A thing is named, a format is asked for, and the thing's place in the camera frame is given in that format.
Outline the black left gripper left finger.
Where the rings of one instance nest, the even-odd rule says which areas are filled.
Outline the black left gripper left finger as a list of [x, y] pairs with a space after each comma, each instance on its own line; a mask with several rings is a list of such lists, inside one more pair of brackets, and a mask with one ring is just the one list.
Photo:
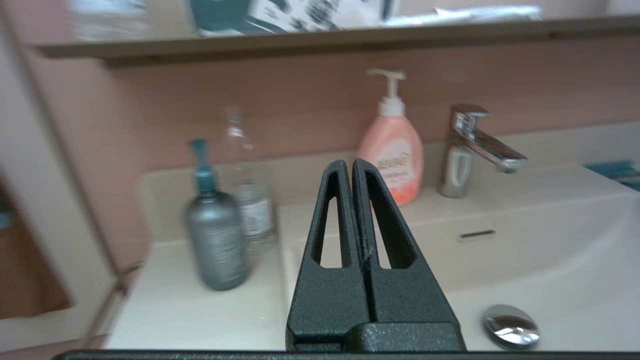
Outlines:
[[[322, 267], [332, 199], [337, 203], [340, 268]], [[342, 353], [352, 328], [370, 321], [362, 273], [361, 237], [344, 160], [323, 171], [285, 326], [290, 353]]]

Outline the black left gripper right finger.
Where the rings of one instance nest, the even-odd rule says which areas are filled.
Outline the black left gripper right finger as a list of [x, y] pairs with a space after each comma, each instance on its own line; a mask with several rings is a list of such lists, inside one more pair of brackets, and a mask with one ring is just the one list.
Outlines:
[[377, 167], [355, 159], [352, 187], [365, 289], [374, 321], [457, 324]]

